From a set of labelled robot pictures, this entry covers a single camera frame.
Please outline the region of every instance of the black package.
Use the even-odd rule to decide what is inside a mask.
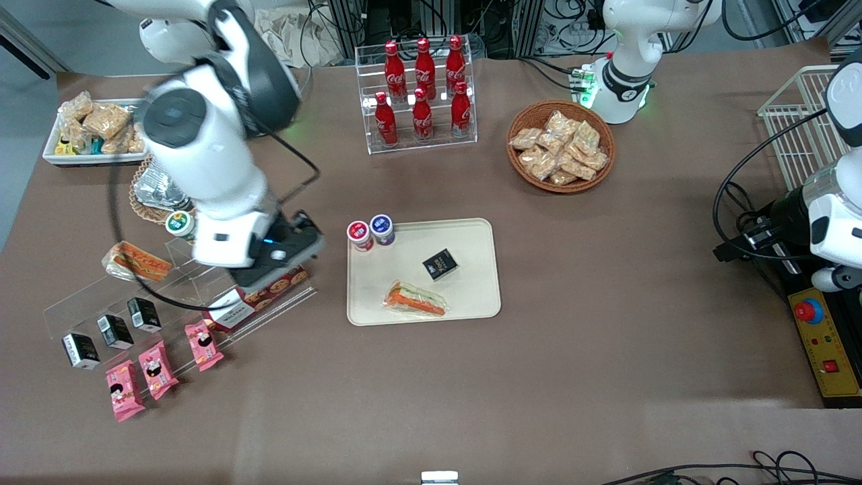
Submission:
[[[436,255],[431,256],[422,265],[425,266],[425,269],[434,281],[439,280],[443,275],[451,273],[458,267],[458,263],[449,254],[449,249],[443,249]]]
[[[132,298],[128,301],[128,313],[132,316],[132,325],[154,333],[161,330],[159,314],[156,313],[156,305],[148,299]]]
[[[132,333],[128,331],[126,322],[114,315],[102,315],[99,317],[99,331],[105,339],[105,345],[115,349],[127,350],[134,345]]]
[[[93,370],[99,364],[99,354],[93,339],[86,335],[70,333],[63,337],[63,348],[72,367]]]

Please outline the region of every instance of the brown basket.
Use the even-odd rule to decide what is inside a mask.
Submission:
[[[601,136],[598,145],[608,156],[608,164],[605,165],[602,170],[598,171],[593,180],[576,180],[571,184],[566,184],[564,186],[556,186],[549,182],[538,180],[524,169],[521,162],[518,161],[518,151],[509,145],[509,140],[514,138],[522,129],[544,129],[545,122],[547,122],[547,119],[551,117],[551,113],[553,113],[554,110],[559,110],[560,113],[563,113],[567,118],[573,120],[586,120]],[[562,99],[548,99],[536,104],[530,104],[518,113],[517,116],[515,116],[515,119],[512,120],[512,126],[509,127],[509,136],[506,137],[506,151],[509,153],[509,161],[512,162],[512,167],[514,167],[527,182],[539,187],[540,189],[556,193],[572,193],[587,190],[608,176],[608,173],[610,173],[610,169],[614,167],[614,161],[616,160],[614,134],[611,133],[608,124],[593,111],[587,110],[580,104],[572,101],[564,101]]]
[[[162,209],[156,209],[155,207],[148,207],[146,205],[138,202],[138,199],[134,196],[134,183],[138,181],[141,175],[144,173],[144,170],[147,170],[147,167],[150,166],[150,162],[153,161],[153,154],[147,154],[147,157],[141,162],[141,166],[138,167],[137,172],[134,173],[134,177],[132,177],[132,184],[128,187],[128,202],[132,205],[132,209],[134,213],[141,216],[142,219],[150,221],[151,223],[165,225],[165,221],[167,217],[171,215],[170,211],[165,211]]]

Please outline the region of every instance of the brown table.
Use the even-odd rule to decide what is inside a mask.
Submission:
[[[534,189],[506,158],[515,113],[562,95],[528,66],[477,63],[478,144],[374,157],[353,72],[315,71],[290,139],[323,170],[292,207],[330,235],[310,268],[320,293],[236,345],[228,365],[192,372],[177,395],[123,424],[104,381],[70,369],[42,319],[103,274],[107,171],[41,161],[0,255],[0,474],[371,484],[456,469],[464,484],[598,483],[792,448],[860,476],[862,411],[819,408],[782,303],[749,265],[711,254],[717,185],[765,138],[754,111],[799,67],[827,62],[823,42],[666,56],[647,107],[613,128],[614,172],[574,196]],[[149,81],[70,77],[60,98],[82,87],[133,97]],[[305,176],[274,142],[253,150],[277,191]],[[781,192],[765,157],[739,180],[758,204]],[[381,211],[404,222],[491,221],[500,314],[351,326],[343,230]],[[122,220],[139,245],[167,239],[126,203]]]

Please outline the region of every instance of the coca-cola bottle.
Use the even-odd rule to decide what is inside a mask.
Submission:
[[[470,133],[470,99],[467,97],[467,83],[455,84],[455,97],[452,98],[452,136],[466,138]]]
[[[446,93],[449,99],[455,96],[455,85],[464,80],[462,43],[460,35],[449,37],[449,57],[446,58]]]
[[[386,93],[377,91],[374,97],[378,107],[374,110],[374,119],[378,122],[378,131],[383,138],[383,146],[392,148],[398,144],[398,130],[395,127],[395,111],[386,103]]]
[[[428,143],[434,136],[434,125],[431,124],[431,106],[428,106],[424,89],[417,87],[413,93],[416,95],[416,104],[413,105],[413,131],[417,142]]]
[[[428,99],[437,98],[437,87],[434,85],[434,60],[428,49],[431,41],[422,37],[418,41],[419,55],[416,56],[416,85],[425,90]]]
[[[393,104],[407,103],[407,79],[404,78],[404,63],[398,57],[398,44],[388,41],[385,45],[386,64],[384,74],[386,85],[389,86],[389,96]]]

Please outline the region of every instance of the plastic tray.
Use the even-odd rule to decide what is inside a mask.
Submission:
[[[347,319],[357,326],[490,318],[500,312],[497,255],[490,223],[482,218],[395,224],[395,242],[360,253],[348,244]],[[443,249],[458,268],[437,281],[422,262]],[[419,317],[381,307],[395,280],[440,294],[450,310]]]
[[[140,98],[124,98],[124,99],[93,99],[93,103],[114,103],[120,106],[141,106],[143,99]],[[54,165],[64,167],[81,167],[92,165],[120,165],[128,163],[136,163],[144,160],[146,153],[140,154],[98,154],[98,155],[56,155],[54,148],[57,147],[59,141],[59,115],[54,118],[54,125],[51,128],[51,135],[48,136],[45,142],[45,148],[42,150],[42,158]]]

